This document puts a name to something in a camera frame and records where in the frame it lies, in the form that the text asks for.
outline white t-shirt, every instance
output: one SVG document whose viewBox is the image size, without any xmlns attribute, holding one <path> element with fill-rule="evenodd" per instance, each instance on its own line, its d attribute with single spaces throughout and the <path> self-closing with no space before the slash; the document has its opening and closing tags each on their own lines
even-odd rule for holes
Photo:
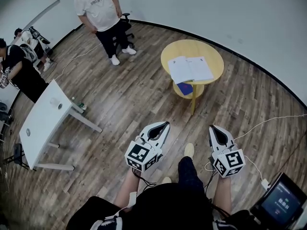
<svg viewBox="0 0 307 230">
<path fill-rule="evenodd" d="M 99 32 L 110 29 L 119 22 L 112 0 L 74 0 L 77 15 L 86 15 Z"/>
<path fill-rule="evenodd" d="M 38 41 L 33 39 L 32 34 L 29 31 L 23 31 L 21 35 L 21 39 L 27 43 L 27 41 L 30 39 L 30 47 L 34 50 L 36 45 L 38 44 Z"/>
</svg>

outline shoe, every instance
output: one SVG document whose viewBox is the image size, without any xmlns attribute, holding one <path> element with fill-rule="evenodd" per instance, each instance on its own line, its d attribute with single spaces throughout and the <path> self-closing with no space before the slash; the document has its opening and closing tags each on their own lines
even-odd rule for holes
<svg viewBox="0 0 307 230">
<path fill-rule="evenodd" d="M 161 184 L 166 184 L 166 183 L 172 183 L 171 178 L 169 178 L 169 177 L 165 177 L 165 178 L 163 179 L 163 181 L 162 181 L 162 183 L 161 183 Z"/>
<path fill-rule="evenodd" d="M 113 55 L 112 58 L 110 58 L 110 60 L 112 61 L 112 64 L 114 66 L 118 66 L 120 64 L 120 61 L 117 59 L 116 55 Z"/>
<path fill-rule="evenodd" d="M 44 64 L 44 72 L 47 71 L 51 67 L 51 64 L 49 62 L 46 62 Z"/>
<path fill-rule="evenodd" d="M 129 53 L 129 55 L 135 55 L 136 51 L 133 48 L 130 48 L 130 46 L 128 46 L 126 49 L 122 49 L 123 53 Z"/>
<path fill-rule="evenodd" d="M 186 145 L 186 148 L 184 149 L 184 156 L 190 157 L 193 159 L 194 156 L 194 145 L 192 143 L 189 143 Z"/>
</svg>

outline black shorts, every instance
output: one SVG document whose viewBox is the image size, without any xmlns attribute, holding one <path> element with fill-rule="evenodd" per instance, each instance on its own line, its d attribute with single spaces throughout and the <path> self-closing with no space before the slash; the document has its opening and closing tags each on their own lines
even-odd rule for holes
<svg viewBox="0 0 307 230">
<path fill-rule="evenodd" d="M 43 50 L 43 48 L 42 48 L 40 42 L 37 42 L 37 45 L 36 45 L 36 47 L 34 48 L 34 51 L 35 51 L 35 53 L 36 53 L 36 55 L 37 55 L 37 58 L 40 59 L 41 57 L 44 56 L 44 50 Z"/>
</svg>

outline black and white cube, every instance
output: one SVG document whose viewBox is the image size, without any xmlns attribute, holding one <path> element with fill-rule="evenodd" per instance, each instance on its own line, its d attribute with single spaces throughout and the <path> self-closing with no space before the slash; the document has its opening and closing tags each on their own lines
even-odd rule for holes
<svg viewBox="0 0 307 230">
<path fill-rule="evenodd" d="M 157 152 L 151 147 L 132 141 L 125 154 L 127 165 L 144 172 L 157 162 Z"/>
<path fill-rule="evenodd" d="M 239 173 L 245 166 L 242 149 L 219 154 L 213 165 L 223 178 Z"/>
</svg>

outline wooden floor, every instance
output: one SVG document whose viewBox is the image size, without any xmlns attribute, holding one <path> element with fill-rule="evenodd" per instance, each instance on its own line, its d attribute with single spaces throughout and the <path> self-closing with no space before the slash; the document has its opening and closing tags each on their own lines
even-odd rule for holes
<svg viewBox="0 0 307 230">
<path fill-rule="evenodd" d="M 52 141 L 60 149 L 49 148 L 43 161 L 67 163 L 76 167 L 65 172 L 48 169 L 27 171 L 9 164 L 9 193 L 2 176 L 1 206 L 11 229 L 65 229 L 70 217 L 90 196 L 109 201 L 114 197 L 128 169 L 124 153 L 143 127 L 169 121 L 171 130 L 163 146 L 163 159 L 144 177 L 161 182 L 165 176 L 177 180 L 177 164 L 184 147 L 195 145 L 194 164 L 206 183 L 211 173 L 204 165 L 211 154 L 208 127 L 216 124 L 241 136 L 256 124 L 275 116 L 301 115 L 304 108 L 283 87 L 256 67 L 218 49 L 225 63 L 224 73 L 205 87 L 197 99 L 195 115 L 190 115 L 190 101 L 177 96 L 170 76 L 161 66 L 160 55 L 165 46 L 180 39 L 191 39 L 181 33 L 134 23 L 132 31 L 138 53 L 120 53 L 121 65 L 111 66 L 102 46 L 67 66 L 57 80 L 68 97 L 88 105 L 86 117 L 98 124 L 103 132 L 94 132 L 73 118 L 67 118 Z M 62 73 L 71 58 L 84 54 L 99 41 L 85 28 L 65 39 L 56 49 L 56 68 L 43 73 L 51 80 Z M 33 104 L 20 94 L 13 108 L 15 121 L 6 134 L 8 151 L 19 141 L 19 130 Z M 307 129 L 305 117 L 275 119 L 254 129 L 237 140 L 244 154 L 254 161 L 264 178 L 272 179 L 288 155 L 297 146 Z M 306 138 L 283 171 L 307 193 Z M 232 178 L 233 212 L 248 209 L 263 194 L 260 175 L 246 161 L 243 171 Z M 213 196 L 216 179 L 209 188 Z"/>
</svg>

